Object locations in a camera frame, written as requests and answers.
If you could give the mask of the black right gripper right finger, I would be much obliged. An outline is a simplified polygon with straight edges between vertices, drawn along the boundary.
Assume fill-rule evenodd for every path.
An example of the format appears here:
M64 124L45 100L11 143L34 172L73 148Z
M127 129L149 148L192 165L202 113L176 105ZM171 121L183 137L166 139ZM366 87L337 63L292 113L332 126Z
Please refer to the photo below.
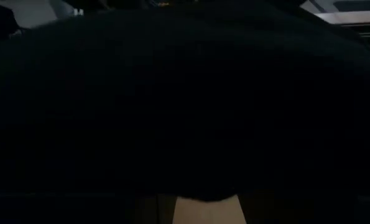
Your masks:
M284 224L281 201L272 192L238 194L246 224Z

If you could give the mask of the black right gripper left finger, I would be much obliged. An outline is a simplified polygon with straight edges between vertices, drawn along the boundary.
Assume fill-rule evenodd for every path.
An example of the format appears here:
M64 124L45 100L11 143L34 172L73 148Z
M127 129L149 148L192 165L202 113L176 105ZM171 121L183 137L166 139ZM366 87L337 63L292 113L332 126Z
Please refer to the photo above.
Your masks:
M134 224L173 224L178 197L166 194L148 195L135 202Z

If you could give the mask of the black garment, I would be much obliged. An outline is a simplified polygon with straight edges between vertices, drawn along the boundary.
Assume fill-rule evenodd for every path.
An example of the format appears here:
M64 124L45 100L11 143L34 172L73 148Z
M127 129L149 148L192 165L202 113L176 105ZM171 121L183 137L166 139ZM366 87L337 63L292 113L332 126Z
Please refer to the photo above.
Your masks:
M0 194L370 195L370 46L294 3L114 10L0 42Z

